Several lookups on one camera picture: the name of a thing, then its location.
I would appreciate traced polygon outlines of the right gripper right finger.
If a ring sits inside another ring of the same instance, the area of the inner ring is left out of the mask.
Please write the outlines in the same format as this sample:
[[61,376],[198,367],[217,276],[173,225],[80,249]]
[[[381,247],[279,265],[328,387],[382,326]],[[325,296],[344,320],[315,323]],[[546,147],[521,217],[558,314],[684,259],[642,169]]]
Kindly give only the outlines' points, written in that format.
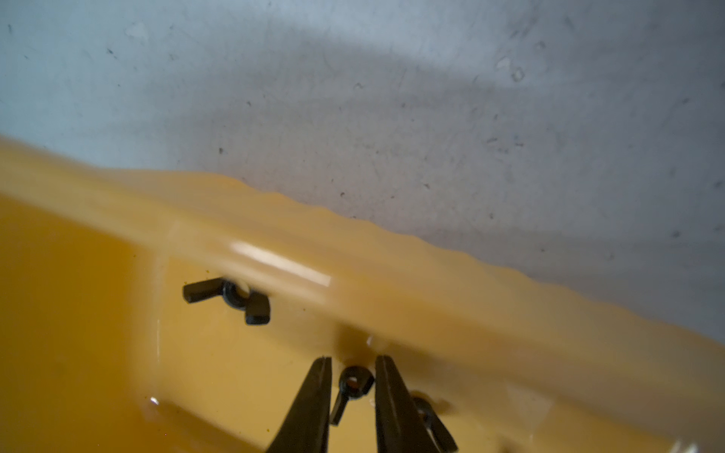
[[437,452],[394,360],[386,355],[377,356],[375,370],[378,451]]

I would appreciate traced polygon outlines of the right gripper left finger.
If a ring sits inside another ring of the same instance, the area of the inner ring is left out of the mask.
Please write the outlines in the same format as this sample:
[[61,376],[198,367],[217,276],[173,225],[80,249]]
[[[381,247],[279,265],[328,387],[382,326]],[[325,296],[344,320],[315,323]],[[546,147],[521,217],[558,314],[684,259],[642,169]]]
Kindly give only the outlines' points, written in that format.
[[313,361],[281,427],[270,446],[273,452],[325,453],[329,445],[332,359]]

